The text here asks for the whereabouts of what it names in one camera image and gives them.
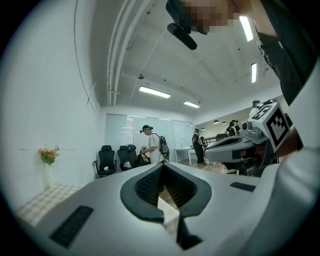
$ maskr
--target wooden floor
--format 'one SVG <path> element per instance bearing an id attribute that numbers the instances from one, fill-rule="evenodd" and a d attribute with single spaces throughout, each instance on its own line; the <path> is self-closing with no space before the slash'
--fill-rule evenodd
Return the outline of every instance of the wooden floor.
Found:
<path id="1" fill-rule="evenodd" d="M 211 161 L 206 161 L 206 164 L 201 164 L 197 165 L 196 163 L 193 163 L 191 167 L 200 169 L 200 170 L 205 170 L 208 172 L 215 172 L 215 173 L 220 173 L 220 174 L 227 174 L 228 172 L 233 172 L 232 170 L 227 170 L 221 163 L 219 162 L 211 162 Z M 190 166 L 189 165 L 189 160 L 185 159 L 179 164 L 185 165 L 185 166 Z M 171 198 L 169 192 L 167 189 L 165 189 L 163 192 L 160 193 L 159 195 L 167 204 L 171 205 L 173 208 L 177 209 L 179 211 L 179 208 L 176 206 L 175 202 Z"/>

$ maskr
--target glass wall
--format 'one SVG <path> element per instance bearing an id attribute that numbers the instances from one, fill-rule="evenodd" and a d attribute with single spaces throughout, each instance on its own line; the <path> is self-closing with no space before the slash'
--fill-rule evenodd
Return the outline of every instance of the glass wall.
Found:
<path id="1" fill-rule="evenodd" d="M 170 161 L 175 162 L 175 149 L 186 148 L 192 145 L 193 125 L 190 122 L 174 121 L 170 119 L 157 119 L 139 116 L 126 116 L 108 114 L 105 124 L 105 145 L 110 145 L 114 150 L 114 159 L 118 160 L 117 151 L 120 146 L 133 144 L 136 153 L 139 154 L 141 147 L 149 145 L 149 137 L 140 130 L 144 125 L 153 127 L 153 131 L 159 136 L 165 136 L 170 150 Z"/>

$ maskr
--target chair seat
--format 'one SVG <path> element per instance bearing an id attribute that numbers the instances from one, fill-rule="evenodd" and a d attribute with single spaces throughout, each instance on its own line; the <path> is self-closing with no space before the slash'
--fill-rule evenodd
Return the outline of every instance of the chair seat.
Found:
<path id="1" fill-rule="evenodd" d="M 98 175 L 111 175 L 116 172 L 116 169 L 109 169 L 109 170 L 104 170 L 104 169 L 99 169 L 97 171 Z"/>

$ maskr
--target flower vase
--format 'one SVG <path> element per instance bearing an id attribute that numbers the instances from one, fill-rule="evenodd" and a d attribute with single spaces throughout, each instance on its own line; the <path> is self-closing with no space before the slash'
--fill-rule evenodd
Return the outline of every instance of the flower vase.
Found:
<path id="1" fill-rule="evenodd" d="M 52 177 L 51 167 L 48 163 L 45 164 L 44 172 L 45 172 L 46 182 L 48 183 L 49 188 L 52 189 L 55 186 L 55 182 Z"/>

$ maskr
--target black pants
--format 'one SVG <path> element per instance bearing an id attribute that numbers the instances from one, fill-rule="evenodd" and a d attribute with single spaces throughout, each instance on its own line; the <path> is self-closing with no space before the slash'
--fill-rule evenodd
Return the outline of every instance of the black pants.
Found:
<path id="1" fill-rule="evenodd" d="M 197 164 L 202 164 L 205 162 L 204 159 L 204 149 L 202 146 L 199 145 L 199 147 L 194 148 L 194 151 L 196 153 L 196 157 L 198 158 Z"/>

